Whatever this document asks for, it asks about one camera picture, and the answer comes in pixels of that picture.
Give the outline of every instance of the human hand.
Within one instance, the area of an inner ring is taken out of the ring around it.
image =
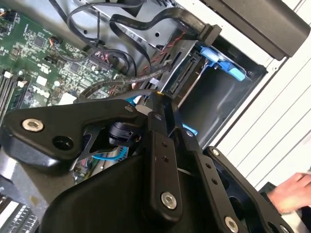
[[[311,175],[296,173],[268,194],[279,213],[311,205]]]

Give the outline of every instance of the metal screw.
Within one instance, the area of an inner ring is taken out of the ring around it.
[[[286,227],[284,227],[283,225],[280,225],[280,227],[284,233],[290,233],[289,230]]]
[[[233,233],[239,232],[237,223],[231,217],[225,217],[225,224]]]
[[[191,133],[189,130],[187,130],[186,133],[189,137],[193,137],[193,133]]]
[[[156,117],[158,120],[162,120],[162,117],[161,117],[159,114],[155,114],[155,117]]]
[[[219,156],[219,152],[218,152],[216,149],[213,149],[213,150],[212,150],[212,153],[213,153],[214,155],[216,155],[216,156]]]
[[[129,112],[132,112],[132,111],[133,111],[133,109],[132,109],[130,106],[126,106],[125,109],[126,109],[127,111],[129,111]]]
[[[177,207],[176,198],[169,192],[162,193],[161,201],[170,210],[174,210]]]
[[[23,121],[22,126],[25,130],[31,132],[39,132],[43,130],[43,123],[37,119],[26,119]]]

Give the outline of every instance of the motherboard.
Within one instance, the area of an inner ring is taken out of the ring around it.
[[[94,54],[76,63],[64,55],[79,60],[87,53],[0,5],[0,122],[14,109],[72,103],[93,83],[119,75],[105,57]],[[109,91],[91,98],[106,98]]]

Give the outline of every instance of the white louvered panel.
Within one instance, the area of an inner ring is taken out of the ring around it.
[[[251,178],[252,176],[249,176],[250,173],[254,174],[255,169],[258,169],[258,167],[262,168],[262,164],[266,163],[269,156],[271,156],[272,159],[275,160],[279,156],[282,156],[282,154],[287,153],[287,151],[283,151],[282,153],[275,155],[275,151],[277,150],[277,148],[279,148],[279,146],[283,144],[283,141],[286,141],[286,139],[293,132],[296,132],[294,136],[305,134],[304,131],[295,131],[297,127],[301,124],[301,122],[306,118],[306,116],[309,116],[311,114],[311,102],[309,101],[311,99],[311,79],[308,77],[308,75],[303,75],[305,74],[301,74],[299,76],[303,77],[304,79],[310,80],[309,86],[306,87],[307,90],[303,91],[301,96],[297,100],[295,100],[294,104],[286,110],[286,113],[280,117],[280,119],[273,125],[273,127],[269,129],[266,135],[264,135],[264,137],[262,137],[260,141],[247,154],[243,162],[238,165],[237,168],[242,171],[243,176]],[[311,129],[311,120],[309,124],[307,122],[307,124],[304,126],[306,130],[308,130],[308,125],[310,125]],[[287,143],[282,149],[286,147],[293,147],[296,143],[296,140],[299,141],[300,137],[297,137],[292,142]]]
[[[309,151],[311,151],[311,132],[304,135],[298,145],[288,154],[285,154],[279,163],[262,177],[261,181],[256,185],[256,189],[261,189],[267,182],[279,185],[288,179],[287,175],[308,170],[311,164]]]
[[[311,23],[311,0],[298,2],[298,15]],[[310,168],[310,86],[311,36],[218,145],[257,189]]]

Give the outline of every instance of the sleeved cable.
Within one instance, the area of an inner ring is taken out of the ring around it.
[[[154,77],[157,77],[160,74],[163,74],[166,71],[169,71],[171,68],[172,68],[172,66],[170,64],[166,64],[160,68],[155,69],[154,72],[147,74],[147,75],[142,75],[142,76],[138,76],[138,77],[131,77],[131,78],[121,76],[121,78],[116,79],[116,80],[101,81],[101,82],[95,83],[92,86],[85,89],[80,94],[80,97],[88,98],[93,93],[97,92],[98,90],[102,89],[104,86],[107,86],[107,85],[125,85],[125,84],[139,83],[142,81],[150,80]]]
[[[108,100],[127,100],[133,97],[137,96],[149,96],[152,93],[157,93],[157,90],[154,89],[142,89],[142,90],[133,90],[133,91],[128,91],[122,94],[118,94],[115,96],[110,96],[108,98],[104,99],[89,99],[85,97],[79,97],[77,100],[75,100],[75,103],[84,103],[84,102],[94,102],[94,101],[108,101]]]
[[[56,0],[49,0],[50,4],[54,7],[54,9],[58,12],[58,14],[60,15],[60,17],[62,18],[62,20],[67,23],[67,15],[65,14],[65,12],[63,11],[63,9],[60,7],[60,5],[57,3]],[[130,67],[133,67],[134,70],[134,75],[137,74],[137,67],[135,64],[135,61],[133,59],[133,57],[131,55],[129,55],[128,53],[121,51],[121,50],[109,50],[109,49],[101,49],[101,48],[97,48],[96,45],[94,45],[93,42],[97,43],[97,38],[89,38],[86,37],[85,35],[83,35],[73,24],[73,22],[70,22],[68,25],[70,31],[72,33],[74,33],[76,36],[78,36],[83,42],[85,42],[87,45],[89,45],[91,48],[95,49],[96,51],[100,51],[103,52],[105,54],[112,54],[115,57],[118,57],[122,60],[124,60],[125,62],[125,69],[129,70]]]

